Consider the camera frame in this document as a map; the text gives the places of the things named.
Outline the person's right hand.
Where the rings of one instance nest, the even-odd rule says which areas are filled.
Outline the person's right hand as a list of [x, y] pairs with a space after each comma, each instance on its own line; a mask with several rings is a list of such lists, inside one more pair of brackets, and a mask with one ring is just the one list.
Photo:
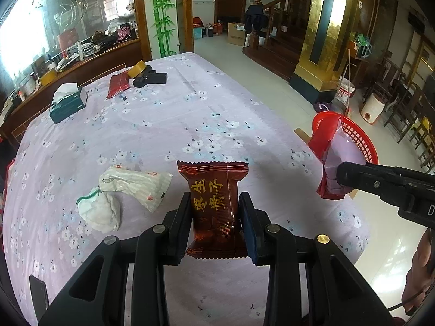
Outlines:
[[426, 297], [427, 290], [434, 282], [434, 272], [428, 272], [431, 257], [431, 230], [426, 229], [412, 258], [411, 269], [406, 276], [402, 295], [406, 315], [411, 316]]

